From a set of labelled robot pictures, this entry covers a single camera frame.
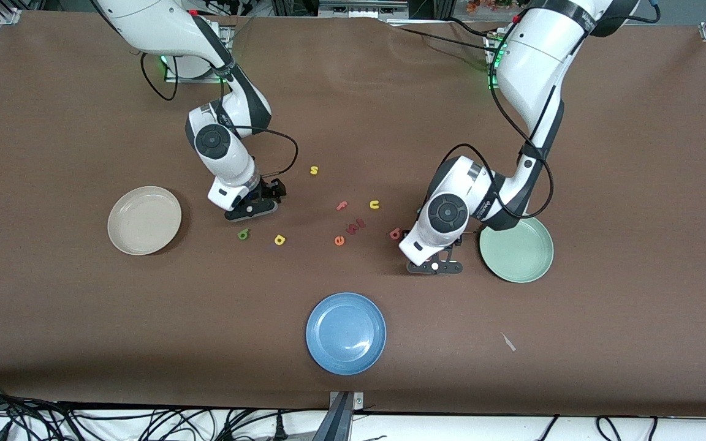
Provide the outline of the orange flower decoration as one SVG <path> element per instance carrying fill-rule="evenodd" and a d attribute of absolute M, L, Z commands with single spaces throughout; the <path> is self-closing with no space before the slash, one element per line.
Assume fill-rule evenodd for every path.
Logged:
<path fill-rule="evenodd" d="M 530 0 L 467 0 L 465 8 L 468 15 L 490 12 L 516 12 Z"/>

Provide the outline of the blue round plate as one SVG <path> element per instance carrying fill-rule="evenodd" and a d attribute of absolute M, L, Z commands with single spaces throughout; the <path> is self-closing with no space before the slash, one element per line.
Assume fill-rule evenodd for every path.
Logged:
<path fill-rule="evenodd" d="M 354 292 L 334 293 L 306 321 L 306 348 L 328 373 L 352 376 L 373 367 L 387 343 L 387 324 L 378 305 Z"/>

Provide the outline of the brown table cover sheet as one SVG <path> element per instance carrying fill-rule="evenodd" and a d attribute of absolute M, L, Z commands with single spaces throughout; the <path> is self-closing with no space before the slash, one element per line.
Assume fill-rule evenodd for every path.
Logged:
<path fill-rule="evenodd" d="M 212 175 L 184 133 L 218 85 L 160 100 L 89 12 L 25 12 L 2 28 L 0 389 L 266 408 L 359 390 L 380 412 L 706 416 L 697 28 L 583 43 L 547 158 L 556 190 L 540 220 L 555 256 L 526 284 L 490 273 L 474 238 L 454 251 L 462 273 L 410 274 L 389 237 L 412 226 L 455 145 L 514 172 L 521 138 L 481 56 L 372 19 L 257 18 L 233 49 L 271 128 L 300 145 L 278 211 L 239 223 L 208 201 Z M 157 253 L 124 254 L 108 215 L 145 186 L 173 193 L 182 223 Z M 366 227 L 348 235 L 356 218 Z M 380 360 L 352 376 L 322 369 L 305 341 L 314 307 L 341 292 L 369 298 L 387 324 Z"/>

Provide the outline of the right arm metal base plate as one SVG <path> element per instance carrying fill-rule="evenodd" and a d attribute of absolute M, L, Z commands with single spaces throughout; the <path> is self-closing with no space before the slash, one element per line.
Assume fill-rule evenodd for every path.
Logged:
<path fill-rule="evenodd" d="M 218 33 L 221 42 L 228 50 L 232 50 L 232 39 L 235 35 L 235 25 L 211 23 L 213 30 Z M 165 67 L 164 80 L 166 83 L 221 83 L 222 80 L 213 72 L 211 65 L 201 58 L 194 56 L 179 56 L 176 59 L 160 56 Z"/>

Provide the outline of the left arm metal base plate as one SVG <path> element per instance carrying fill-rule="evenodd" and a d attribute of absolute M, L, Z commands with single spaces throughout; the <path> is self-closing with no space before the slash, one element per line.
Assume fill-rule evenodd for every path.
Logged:
<path fill-rule="evenodd" d="M 498 73 L 498 67 L 501 64 L 501 60 L 505 54 L 507 48 L 508 32 L 512 30 L 513 25 L 507 25 L 506 27 L 496 28 L 491 31 L 487 31 L 482 37 L 483 45 L 488 49 L 487 52 L 487 83 L 489 89 L 498 89 L 498 78 L 496 73 Z"/>

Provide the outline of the black aluminium profile bar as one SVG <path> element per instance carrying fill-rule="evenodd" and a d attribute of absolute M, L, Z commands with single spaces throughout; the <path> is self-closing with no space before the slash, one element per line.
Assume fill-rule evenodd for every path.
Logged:
<path fill-rule="evenodd" d="M 355 393 L 336 393 L 312 441 L 349 441 L 355 410 Z"/>

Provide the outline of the metal table edge bracket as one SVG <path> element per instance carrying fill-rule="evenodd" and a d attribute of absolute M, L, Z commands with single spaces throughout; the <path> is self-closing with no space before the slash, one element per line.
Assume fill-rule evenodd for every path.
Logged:
<path fill-rule="evenodd" d="M 339 396 L 340 394 L 342 394 L 342 391 L 331 391 L 331 393 L 330 393 L 330 407 L 333 405 L 337 396 Z M 350 395 L 352 396 L 353 410 L 363 410 L 364 406 L 365 406 L 364 392 L 363 391 L 351 391 Z"/>

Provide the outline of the metal background rack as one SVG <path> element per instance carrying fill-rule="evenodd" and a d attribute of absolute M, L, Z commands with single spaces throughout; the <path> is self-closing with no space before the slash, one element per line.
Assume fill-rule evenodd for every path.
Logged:
<path fill-rule="evenodd" d="M 269 0 L 276 16 L 436 20 L 452 16 L 461 0 Z"/>

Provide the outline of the pale green round plate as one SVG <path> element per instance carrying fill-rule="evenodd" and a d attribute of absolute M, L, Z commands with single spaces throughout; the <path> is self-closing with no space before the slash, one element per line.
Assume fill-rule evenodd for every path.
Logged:
<path fill-rule="evenodd" d="M 552 237 L 538 219 L 522 219 L 513 228 L 479 234 L 479 252 L 491 273 L 512 283 L 530 283 L 551 268 L 555 254 Z"/>

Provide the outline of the beige round plate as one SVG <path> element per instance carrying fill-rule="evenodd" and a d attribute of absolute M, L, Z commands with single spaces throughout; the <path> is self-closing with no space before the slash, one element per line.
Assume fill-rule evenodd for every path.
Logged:
<path fill-rule="evenodd" d="M 130 190 L 114 204 L 107 218 L 112 245 L 128 255 L 149 255 L 165 248 L 182 223 L 178 198 L 162 187 Z"/>

